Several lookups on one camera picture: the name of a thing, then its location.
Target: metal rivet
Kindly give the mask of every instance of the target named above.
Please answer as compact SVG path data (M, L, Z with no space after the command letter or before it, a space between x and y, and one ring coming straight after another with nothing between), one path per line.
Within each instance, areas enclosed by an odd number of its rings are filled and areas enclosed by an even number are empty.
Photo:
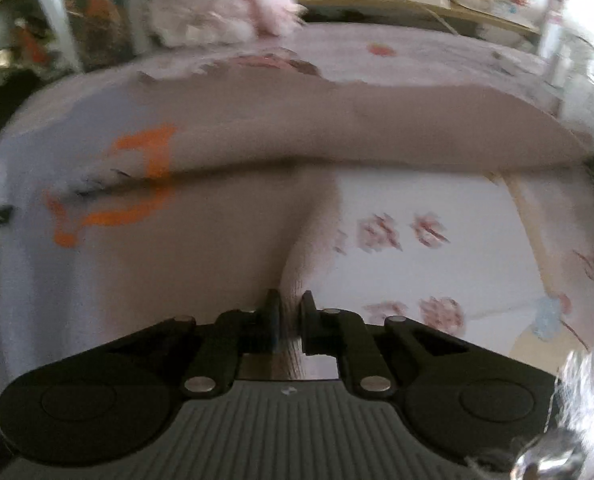
M195 394L211 392L215 389L215 386L217 386L217 383L210 377L205 376L191 377L184 383L184 388Z
M364 377L359 385L367 392L385 392L391 387L391 381L380 375Z

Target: transparent plastic wrap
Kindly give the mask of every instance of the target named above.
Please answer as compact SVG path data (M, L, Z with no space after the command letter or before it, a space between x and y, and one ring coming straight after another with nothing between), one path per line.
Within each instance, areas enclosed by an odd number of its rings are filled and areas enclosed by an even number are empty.
M519 453L495 450L468 460L480 478L594 480L594 349L568 356L555 382L553 401L553 406L559 406L556 423L551 424L549 414L544 433ZM490 466L510 472L491 472Z
M560 121L575 133L588 136L594 151L594 81L586 75L571 75L564 87Z
M124 0L64 0L77 52L85 70L132 57Z

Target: floral pattern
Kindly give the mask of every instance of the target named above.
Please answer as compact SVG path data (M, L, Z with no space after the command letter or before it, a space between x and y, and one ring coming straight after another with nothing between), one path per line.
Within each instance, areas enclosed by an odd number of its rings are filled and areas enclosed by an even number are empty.
M359 221L357 244L367 253L379 252L384 248L394 247L401 251L399 232L395 221L389 215L377 216Z
M383 325L387 317L406 316L408 307L399 301L382 301L363 308L368 313L368 323L372 325Z
M443 243L450 243L448 238L439 233L443 231L443 225L434 213L415 215L415 221L410 226L417 240L426 247L435 249Z
M460 336L464 333L464 311L453 298L429 298L419 302L423 322L444 333Z

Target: white pole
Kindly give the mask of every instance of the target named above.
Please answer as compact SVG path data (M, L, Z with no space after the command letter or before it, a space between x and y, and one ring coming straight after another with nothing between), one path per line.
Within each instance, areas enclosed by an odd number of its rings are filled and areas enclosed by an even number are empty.
M146 0L124 0L126 15L130 23L132 50L136 56L145 54L153 48L146 26Z
M57 36L59 49L64 58L76 72L83 72L81 60L77 55L75 40L70 30L68 13L63 0L39 0L50 28Z

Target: orange marking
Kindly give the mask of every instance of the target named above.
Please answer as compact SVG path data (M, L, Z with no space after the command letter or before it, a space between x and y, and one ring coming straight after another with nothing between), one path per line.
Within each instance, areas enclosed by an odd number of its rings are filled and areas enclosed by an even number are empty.
M142 150L146 156L145 177L155 181L152 183L152 195L127 209L89 213L68 230L65 206L46 192L46 206L55 218L55 243L62 247L74 247L77 245L78 234L84 227L133 224L161 208L171 192L167 179L170 177L169 141L174 132L173 126L162 126L120 137L112 144L109 155L122 150Z
M88 7L85 9L84 15L89 18L108 20L112 15L113 8L112 0L88 0Z

